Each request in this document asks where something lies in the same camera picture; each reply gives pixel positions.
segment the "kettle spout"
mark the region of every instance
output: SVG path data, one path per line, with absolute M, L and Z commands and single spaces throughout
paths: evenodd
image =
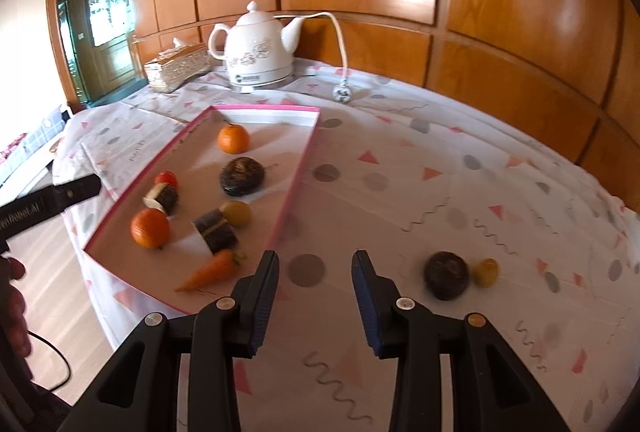
M 302 29 L 302 21 L 305 18 L 293 18 L 291 22 L 286 25 L 280 34 L 282 39 L 282 45 L 287 53 L 293 53 L 298 47 L 300 41 L 300 30 Z

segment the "wooden wall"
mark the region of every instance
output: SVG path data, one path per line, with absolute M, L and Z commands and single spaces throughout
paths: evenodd
M 132 0 L 142 60 L 174 35 L 206 40 L 251 0 Z M 485 111 L 582 165 L 640 209 L 640 17 L 629 0 L 255 0 L 266 10 L 332 10 L 352 67 Z M 328 21 L 296 52 L 340 64 Z

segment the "black cable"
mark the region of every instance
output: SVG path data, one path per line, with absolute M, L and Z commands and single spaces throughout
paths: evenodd
M 27 331 L 27 332 L 31 336 L 33 336 L 33 338 L 37 338 L 40 342 L 42 342 L 43 344 L 46 344 L 51 349 L 53 349 L 58 354 L 58 356 L 60 358 L 62 358 L 62 361 L 65 362 L 65 365 L 66 365 L 66 378 L 64 380 L 62 380 L 62 382 L 60 382 L 58 385 L 54 385 L 52 388 L 47 389 L 47 390 L 49 392 L 53 392 L 54 390 L 58 390 L 59 388 L 64 387 L 71 380 L 71 365 L 69 365 L 69 362 L 66 360 L 65 355 L 62 354 L 60 352 L 60 350 L 58 350 L 58 348 L 55 345 L 53 345 L 51 342 L 49 342 L 48 340 L 42 338 L 42 336 L 38 336 L 38 335 L 36 335 L 36 333 L 32 333 L 31 331 Z

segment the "power cord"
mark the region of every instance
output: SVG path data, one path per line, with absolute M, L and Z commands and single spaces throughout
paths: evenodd
M 32 333 L 31 331 L 27 331 L 31 336 L 33 336 L 33 338 L 36 338 L 37 340 L 39 340 L 40 342 L 42 342 L 43 344 L 46 344 L 47 346 L 49 346 L 51 349 L 53 349 L 60 358 L 62 358 L 62 361 L 65 362 L 66 365 L 66 378 L 64 380 L 62 380 L 62 382 L 60 382 L 58 385 L 54 385 L 52 388 L 47 389 L 49 392 L 54 392 L 55 390 L 58 390 L 59 388 L 64 387 L 67 383 L 69 383 L 69 381 L 71 380 L 71 365 L 69 364 L 69 362 L 67 361 L 67 359 L 65 358 L 65 355 L 62 354 L 60 352 L 60 350 L 53 345 L 51 342 L 49 342 L 48 340 L 42 338 L 42 336 L 38 336 L 36 335 L 36 333 Z
M 334 87 L 333 95 L 334 99 L 338 102 L 346 104 L 349 100 L 351 100 L 351 89 L 348 85 L 349 80 L 349 62 L 347 61 L 347 51 L 344 47 L 344 37 L 342 36 L 342 30 L 340 28 L 340 24 L 338 23 L 338 19 L 331 12 L 318 12 L 317 14 L 311 14 L 308 16 L 273 16 L 276 19 L 295 19 L 295 18 L 303 18 L 303 19 L 311 19 L 317 18 L 320 16 L 325 16 L 331 19 L 331 22 L 334 24 L 335 34 L 338 37 L 338 48 L 340 49 L 340 57 L 342 59 L 342 78 L 340 79 L 340 85 Z

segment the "doorway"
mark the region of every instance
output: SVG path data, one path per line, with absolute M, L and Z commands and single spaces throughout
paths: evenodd
M 130 49 L 126 0 L 58 0 L 66 64 L 81 104 L 104 103 L 142 85 Z

